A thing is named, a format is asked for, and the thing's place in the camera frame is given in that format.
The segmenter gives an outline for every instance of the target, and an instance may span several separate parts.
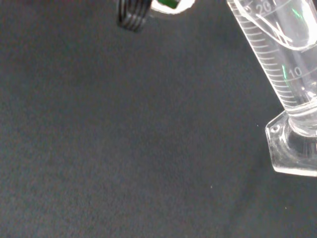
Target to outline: green label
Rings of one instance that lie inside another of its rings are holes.
[[[177,0],[158,0],[158,2],[173,9],[176,9],[179,4]]]

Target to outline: ribbed black knob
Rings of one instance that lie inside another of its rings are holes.
[[[151,9],[152,0],[118,0],[117,24],[133,32],[139,32]]]

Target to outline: dark gray surface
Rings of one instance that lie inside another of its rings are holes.
[[[0,8],[5,238],[315,237],[316,179],[277,174],[282,108],[225,1],[118,29],[111,2]]]

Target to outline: cylinder base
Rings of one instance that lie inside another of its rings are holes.
[[[284,111],[266,128],[266,137],[275,171],[317,177],[317,138],[302,136],[289,124]]]

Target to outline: clear glass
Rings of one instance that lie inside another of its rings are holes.
[[[317,176],[317,11],[313,1],[227,3],[285,109],[266,127],[273,167]]]

